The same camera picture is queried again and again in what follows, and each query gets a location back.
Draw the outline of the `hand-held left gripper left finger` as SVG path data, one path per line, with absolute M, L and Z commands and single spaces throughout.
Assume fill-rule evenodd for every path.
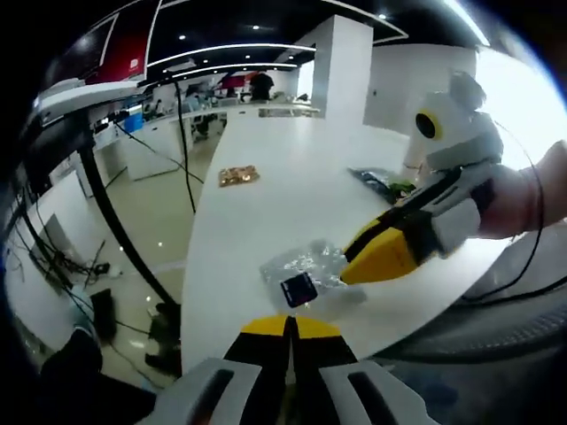
M 245 325 L 222 358 L 208 358 L 161 392 L 154 424 L 274 424 L 291 337 L 285 315 Z

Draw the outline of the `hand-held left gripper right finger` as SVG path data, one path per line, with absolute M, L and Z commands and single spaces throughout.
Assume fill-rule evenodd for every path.
M 337 327 L 290 318 L 299 406 L 308 424 L 426 424 L 423 399 L 372 360 L 358 360 Z

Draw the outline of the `person's right hand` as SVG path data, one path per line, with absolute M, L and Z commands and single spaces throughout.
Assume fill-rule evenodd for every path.
M 503 239 L 545 228 L 566 218 L 566 142 L 554 143 L 533 167 L 503 168 L 493 178 L 494 200 L 478 235 Z

